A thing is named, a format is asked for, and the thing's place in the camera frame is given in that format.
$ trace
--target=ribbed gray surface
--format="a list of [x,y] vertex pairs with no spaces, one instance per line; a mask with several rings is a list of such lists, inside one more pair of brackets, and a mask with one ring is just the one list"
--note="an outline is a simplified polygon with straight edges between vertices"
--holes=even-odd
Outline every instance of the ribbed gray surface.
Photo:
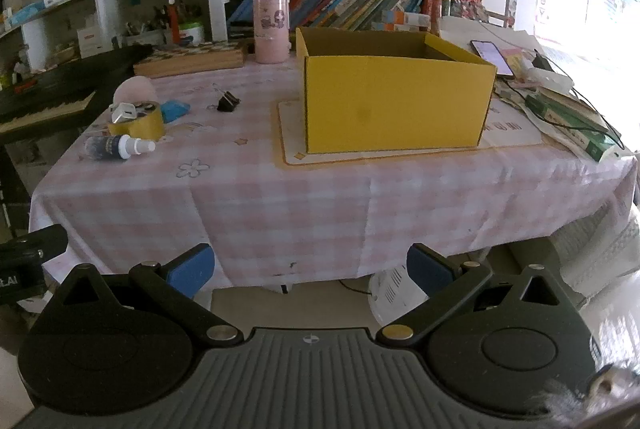
[[41,407],[19,429],[511,429],[460,405],[410,351],[382,348],[364,329],[259,329],[239,348],[210,349],[182,387],[108,417]]

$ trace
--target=phone on shelf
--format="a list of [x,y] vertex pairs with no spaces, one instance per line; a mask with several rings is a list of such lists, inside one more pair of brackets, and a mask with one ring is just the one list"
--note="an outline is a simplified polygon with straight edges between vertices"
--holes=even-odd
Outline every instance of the phone on shelf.
[[498,68],[498,76],[503,78],[516,78],[507,61],[504,60],[504,57],[500,53],[498,46],[489,41],[471,41],[471,47],[479,57],[482,57],[482,59],[492,63]]

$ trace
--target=pink checkered tablecloth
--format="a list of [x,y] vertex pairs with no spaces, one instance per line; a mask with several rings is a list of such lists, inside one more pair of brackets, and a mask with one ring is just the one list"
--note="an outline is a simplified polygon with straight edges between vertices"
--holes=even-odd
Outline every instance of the pink checkered tablecloth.
[[[548,235],[607,201],[626,221],[634,157],[596,164],[540,145],[285,166],[275,105],[297,98],[298,81],[293,59],[158,79],[161,102],[191,111],[154,153],[82,159],[81,136],[31,202],[31,230],[61,223],[69,235],[47,269],[124,272],[205,242],[210,287],[319,281],[400,265],[417,241],[451,255]],[[242,99],[235,112],[214,109],[212,83]]]

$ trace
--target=metal screw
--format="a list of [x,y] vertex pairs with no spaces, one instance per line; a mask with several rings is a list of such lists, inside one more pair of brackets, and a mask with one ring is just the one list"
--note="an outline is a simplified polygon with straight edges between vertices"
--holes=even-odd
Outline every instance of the metal screw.
[[238,336],[238,329],[228,324],[218,324],[207,330],[207,337],[212,341],[230,341]]
[[382,328],[382,334],[392,341],[405,341],[414,336],[414,330],[404,324],[389,324]]

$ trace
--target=circular logo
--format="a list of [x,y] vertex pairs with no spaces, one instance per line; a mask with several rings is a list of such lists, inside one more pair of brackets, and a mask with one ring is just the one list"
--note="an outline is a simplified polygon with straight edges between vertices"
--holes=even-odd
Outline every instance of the circular logo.
[[302,340],[306,342],[308,345],[312,345],[320,342],[320,337],[314,335],[313,333],[309,333],[305,337],[302,337]]

